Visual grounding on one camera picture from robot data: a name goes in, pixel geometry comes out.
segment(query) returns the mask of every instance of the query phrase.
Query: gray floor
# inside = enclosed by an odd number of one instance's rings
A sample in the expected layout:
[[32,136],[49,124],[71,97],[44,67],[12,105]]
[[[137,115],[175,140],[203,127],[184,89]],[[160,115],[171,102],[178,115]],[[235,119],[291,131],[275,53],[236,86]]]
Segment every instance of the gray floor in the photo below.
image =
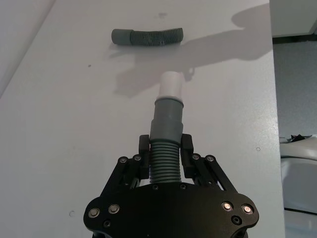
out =
[[273,46],[279,134],[317,134],[317,42]]

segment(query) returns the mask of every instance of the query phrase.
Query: ribbed hose section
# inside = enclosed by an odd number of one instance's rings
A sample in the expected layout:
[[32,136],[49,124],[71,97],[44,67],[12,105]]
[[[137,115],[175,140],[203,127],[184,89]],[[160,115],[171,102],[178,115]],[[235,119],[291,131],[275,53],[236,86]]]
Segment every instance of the ribbed hose section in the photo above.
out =
[[181,182],[179,146],[170,142],[152,142],[150,150],[150,183]]
[[130,41],[132,45],[164,46],[183,40],[183,28],[163,31],[132,31]]

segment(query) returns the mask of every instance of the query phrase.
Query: white pipe end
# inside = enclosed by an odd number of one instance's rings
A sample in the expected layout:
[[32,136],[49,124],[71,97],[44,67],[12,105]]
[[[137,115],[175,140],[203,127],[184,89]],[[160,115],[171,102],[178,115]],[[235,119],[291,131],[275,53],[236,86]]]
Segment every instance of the white pipe end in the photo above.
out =
[[168,71],[160,77],[160,87],[157,99],[163,97],[173,97],[181,102],[182,100],[182,85],[185,81],[183,73]]

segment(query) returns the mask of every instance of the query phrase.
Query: gray corrugated pipe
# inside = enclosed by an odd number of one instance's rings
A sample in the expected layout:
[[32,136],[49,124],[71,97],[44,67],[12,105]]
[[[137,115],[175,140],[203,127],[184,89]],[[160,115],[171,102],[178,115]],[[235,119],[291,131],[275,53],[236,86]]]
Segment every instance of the gray corrugated pipe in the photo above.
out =
[[161,76],[150,133],[150,182],[181,182],[179,147],[183,133],[182,73]]

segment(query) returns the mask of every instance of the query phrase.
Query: white table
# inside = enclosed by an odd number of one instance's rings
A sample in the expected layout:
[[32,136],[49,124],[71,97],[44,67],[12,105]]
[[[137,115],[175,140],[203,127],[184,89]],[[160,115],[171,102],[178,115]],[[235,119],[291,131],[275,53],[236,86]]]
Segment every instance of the white table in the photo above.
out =
[[[113,28],[183,27],[117,47]],[[159,75],[186,76],[184,132],[256,204],[251,238],[284,237],[267,0],[57,0],[0,99],[0,232],[87,238],[82,217],[149,133]]]

